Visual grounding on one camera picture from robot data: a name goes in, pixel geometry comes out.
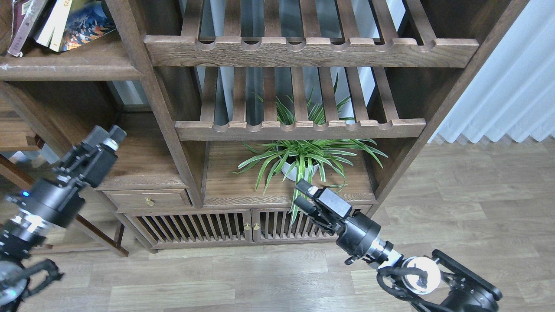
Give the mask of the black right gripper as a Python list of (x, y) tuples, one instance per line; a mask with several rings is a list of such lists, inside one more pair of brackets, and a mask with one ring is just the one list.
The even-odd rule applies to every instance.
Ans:
[(303, 195), (297, 197), (297, 205), (319, 229), (329, 235), (342, 231), (336, 240), (336, 245), (345, 251), (349, 260), (358, 260), (369, 254), (372, 242), (379, 236), (381, 225), (374, 222), (360, 211), (349, 216), (352, 207), (330, 188), (319, 189), (306, 180), (300, 180), (295, 185)]

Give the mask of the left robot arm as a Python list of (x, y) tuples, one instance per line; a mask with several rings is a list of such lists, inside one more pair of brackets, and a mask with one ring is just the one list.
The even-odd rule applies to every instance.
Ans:
[(18, 206), (19, 213), (1, 228), (3, 312), (16, 312), (26, 298), (63, 278), (52, 260), (42, 260), (27, 268), (22, 261), (45, 241), (52, 227), (66, 228), (77, 217), (85, 205), (80, 191), (101, 184), (117, 161), (116, 151), (126, 135), (119, 126), (113, 126), (109, 132), (96, 126), (54, 168), (56, 180), (39, 179), (30, 189), (7, 196), (7, 201)]

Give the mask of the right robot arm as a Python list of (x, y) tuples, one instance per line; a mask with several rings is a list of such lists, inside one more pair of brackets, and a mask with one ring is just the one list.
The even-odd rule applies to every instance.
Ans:
[(419, 312), (497, 312), (501, 291), (440, 250), (431, 257), (407, 257), (380, 238), (381, 227), (328, 187), (297, 182), (294, 201), (325, 233), (338, 235), (336, 244), (349, 258), (376, 269), (379, 286)]

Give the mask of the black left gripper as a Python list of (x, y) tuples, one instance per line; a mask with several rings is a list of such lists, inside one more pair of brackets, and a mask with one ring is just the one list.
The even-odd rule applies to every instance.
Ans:
[(96, 188), (117, 160), (115, 152), (127, 133), (119, 126), (107, 132), (95, 126), (79, 145), (65, 154), (54, 172), (59, 184), (48, 179), (38, 179), (27, 196), (18, 198), (18, 207), (44, 221), (67, 228), (75, 219), (85, 200), (79, 192), (86, 185)]

